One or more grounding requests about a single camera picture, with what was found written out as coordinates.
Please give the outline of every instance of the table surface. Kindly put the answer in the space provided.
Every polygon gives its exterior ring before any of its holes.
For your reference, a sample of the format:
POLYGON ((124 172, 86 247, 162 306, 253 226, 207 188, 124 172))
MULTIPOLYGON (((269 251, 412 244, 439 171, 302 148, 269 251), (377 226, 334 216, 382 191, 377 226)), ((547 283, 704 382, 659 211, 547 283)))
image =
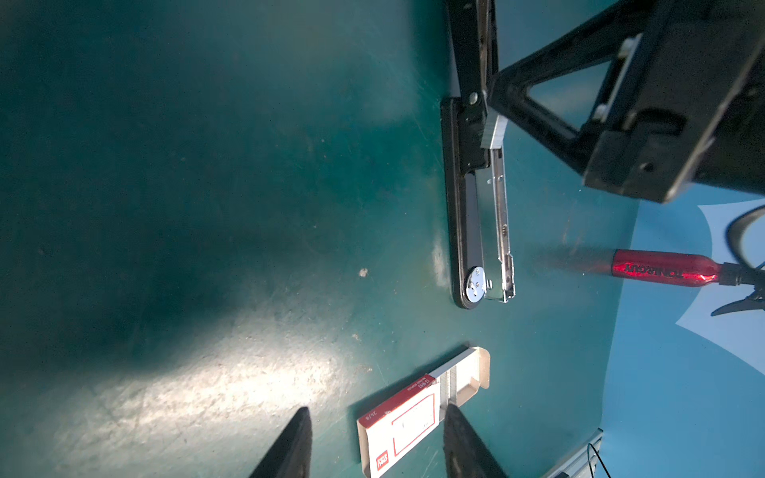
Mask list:
MULTIPOLYGON (((308 405, 312 476, 361 476, 355 418, 467 345, 511 476, 600 424, 636 202, 511 126, 518 296, 457 308, 444 6, 367 3, 0 6, 0 474, 244 477, 308 405)), ((603 6, 522 3, 505 64, 603 6)), ((443 476, 441 440, 392 474, 443 476)))

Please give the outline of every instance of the deli logo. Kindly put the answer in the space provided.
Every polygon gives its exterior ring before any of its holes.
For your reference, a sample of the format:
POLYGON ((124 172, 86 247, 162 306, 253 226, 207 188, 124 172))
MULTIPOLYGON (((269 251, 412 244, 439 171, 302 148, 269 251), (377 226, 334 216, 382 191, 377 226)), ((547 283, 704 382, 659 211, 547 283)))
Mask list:
POLYGON ((648 274, 658 277, 671 277, 682 279, 682 271, 663 267, 650 267, 648 265, 627 264, 624 266, 625 272, 635 272, 636 274, 648 274))
POLYGON ((377 457, 377 471, 380 471, 385 465, 388 464, 388 451, 382 452, 382 455, 377 457))

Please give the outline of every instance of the red rectangle outline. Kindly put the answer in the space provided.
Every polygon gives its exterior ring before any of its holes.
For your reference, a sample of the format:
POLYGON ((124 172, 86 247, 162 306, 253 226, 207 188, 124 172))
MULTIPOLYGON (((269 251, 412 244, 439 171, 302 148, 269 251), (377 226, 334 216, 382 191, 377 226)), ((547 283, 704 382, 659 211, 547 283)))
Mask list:
MULTIPOLYGON (((425 429, 422 431, 422 433, 420 433, 419 435, 414 437, 412 439, 412 441, 407 443, 406 446, 403 447, 400 451, 396 451, 396 437, 393 437, 393 456, 394 457, 397 457, 400 453, 403 453, 403 451, 406 450, 409 447, 409 445, 415 443, 418 438, 420 438, 425 432, 427 432, 430 429, 430 427, 432 427, 435 424, 435 393, 431 393, 427 397, 425 397, 422 400, 420 400, 419 402, 415 403, 414 405, 411 406, 411 408, 409 410, 412 410, 412 408, 416 407, 417 405, 420 405, 422 402, 424 402, 428 398, 433 398, 433 422, 431 422, 430 425, 425 427, 425 429)), ((409 413, 409 410, 407 410, 404 413, 402 413, 396 420, 398 420, 399 418, 401 418, 404 415, 406 415, 407 413, 409 413)))
POLYGON ((423 389, 435 382, 435 379, 430 375, 423 375, 419 379, 412 382, 412 384, 402 391, 396 393, 393 397, 385 400, 381 405, 378 405, 371 412, 359 418, 359 423, 364 428, 369 428, 381 418, 386 416, 391 411, 396 410, 401 405, 404 405, 407 400, 422 392, 423 389))

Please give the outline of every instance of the wire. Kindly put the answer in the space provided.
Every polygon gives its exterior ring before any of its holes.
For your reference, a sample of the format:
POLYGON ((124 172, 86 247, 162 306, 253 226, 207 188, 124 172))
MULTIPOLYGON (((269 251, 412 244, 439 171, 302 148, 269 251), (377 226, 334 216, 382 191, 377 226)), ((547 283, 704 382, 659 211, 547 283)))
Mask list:
POLYGON ((595 452, 595 456, 597 457, 597 460, 601 462, 601 465, 603 466, 603 471, 606 472, 606 476, 608 478, 611 478, 611 473, 608 473, 608 469, 606 468, 606 464, 603 463, 603 458, 601 458, 601 454, 595 450, 595 446, 593 446, 592 443, 587 444, 587 465, 590 467, 590 476, 592 478, 595 478, 595 473, 592 471, 592 463, 590 463, 590 448, 592 447, 592 450, 595 452))

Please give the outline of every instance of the blue wall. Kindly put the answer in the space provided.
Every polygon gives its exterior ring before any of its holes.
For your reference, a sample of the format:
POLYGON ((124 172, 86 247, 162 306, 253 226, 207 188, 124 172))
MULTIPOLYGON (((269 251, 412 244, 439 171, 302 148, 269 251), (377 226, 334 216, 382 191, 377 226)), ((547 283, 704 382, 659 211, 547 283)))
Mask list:
MULTIPOLYGON (((725 247, 713 248, 712 236, 720 236, 727 221, 708 223, 698 206, 757 199, 694 186, 669 205, 643 202, 632 249, 703 254, 721 262, 725 247)), ((731 205, 728 213, 742 206, 731 205)), ((721 208, 705 211, 715 215, 721 208)), ((752 260, 760 262, 763 229, 758 223, 756 239, 746 242, 752 260)), ((731 292, 743 298, 751 287, 625 281, 602 425, 603 457, 614 478, 765 476, 765 312, 710 319, 711 304, 731 292)))

